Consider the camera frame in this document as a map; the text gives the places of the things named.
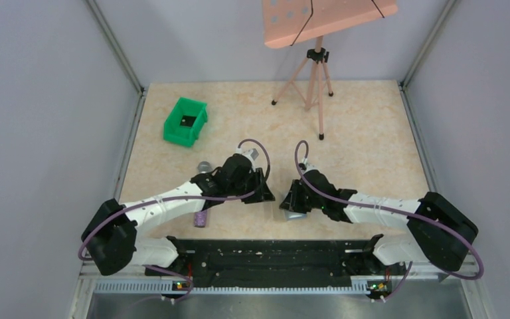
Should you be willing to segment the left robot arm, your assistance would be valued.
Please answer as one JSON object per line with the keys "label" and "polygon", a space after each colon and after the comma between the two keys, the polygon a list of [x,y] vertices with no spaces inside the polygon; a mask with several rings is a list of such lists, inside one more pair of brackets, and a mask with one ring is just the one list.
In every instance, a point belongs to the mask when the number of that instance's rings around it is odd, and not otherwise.
{"label": "left robot arm", "polygon": [[269,170],[254,167],[253,161],[248,154],[233,154],[223,166],[198,173],[171,191],[126,204],[103,202],[81,235],[89,261],[102,276],[128,265],[169,267],[179,256],[177,248],[169,239],[148,238],[152,229],[226,201],[275,201],[266,183]]}

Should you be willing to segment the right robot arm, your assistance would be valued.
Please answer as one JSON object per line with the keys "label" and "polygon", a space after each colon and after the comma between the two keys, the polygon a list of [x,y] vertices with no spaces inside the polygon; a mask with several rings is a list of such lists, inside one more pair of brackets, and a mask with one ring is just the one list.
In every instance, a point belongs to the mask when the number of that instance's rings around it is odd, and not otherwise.
{"label": "right robot arm", "polygon": [[291,214],[322,211],[333,221],[370,223],[401,230],[373,240],[372,254],[384,265],[431,263],[457,272],[479,233],[478,227],[444,196],[427,192],[420,199],[389,199],[335,187],[317,169],[291,183],[280,209]]}

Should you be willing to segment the beige card holder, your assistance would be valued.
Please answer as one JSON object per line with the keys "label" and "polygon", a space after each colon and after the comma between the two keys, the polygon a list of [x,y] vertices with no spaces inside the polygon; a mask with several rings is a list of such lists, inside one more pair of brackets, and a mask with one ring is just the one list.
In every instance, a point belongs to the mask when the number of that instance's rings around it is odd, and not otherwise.
{"label": "beige card holder", "polygon": [[307,218],[307,213],[299,213],[294,211],[284,211],[286,221],[296,221]]}

